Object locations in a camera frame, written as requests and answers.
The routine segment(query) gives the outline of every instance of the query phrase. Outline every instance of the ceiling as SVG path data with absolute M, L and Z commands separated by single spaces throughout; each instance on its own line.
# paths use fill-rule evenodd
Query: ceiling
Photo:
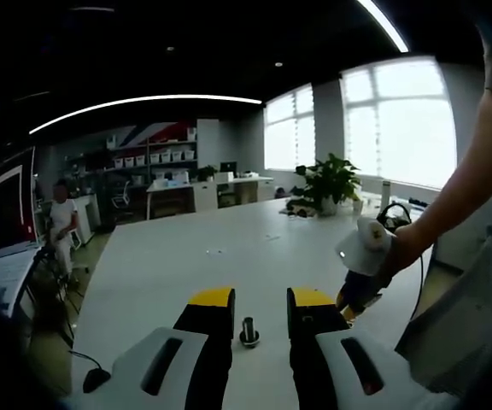
M 200 93 L 265 102 L 298 85 L 334 79 L 344 68 L 399 55 L 355 0 L 224 7 L 179 0 L 13 3 L 0 10 L 0 149 L 141 122 L 236 118 L 255 106 L 135 102 L 28 136 L 55 117 L 122 98 Z M 458 9 L 434 3 L 440 2 L 377 1 L 414 54 L 481 67 L 473 24 Z M 108 10 L 76 9 L 87 6 Z

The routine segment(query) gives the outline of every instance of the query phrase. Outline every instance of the floor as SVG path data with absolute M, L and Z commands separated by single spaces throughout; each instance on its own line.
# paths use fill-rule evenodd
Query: floor
M 90 272 L 74 272 L 79 280 L 78 291 L 84 295 L 94 272 L 96 264 L 102 254 L 103 248 L 109 240 L 110 234 L 95 235 L 87 246 L 79 249 L 73 256 L 75 262 L 86 264 Z M 416 315 L 424 312 L 432 303 L 437 301 L 457 280 L 455 272 L 440 267 L 432 266 L 425 281 L 425 287 L 421 294 L 419 308 Z M 82 297 L 70 292 L 73 305 L 80 311 Z M 77 313 L 70 302 L 67 302 L 67 314 L 70 325 L 74 328 Z M 27 352 L 32 368 L 47 387 L 59 397 L 69 395 L 71 392 L 71 355 L 67 345 L 54 332 L 34 331 Z

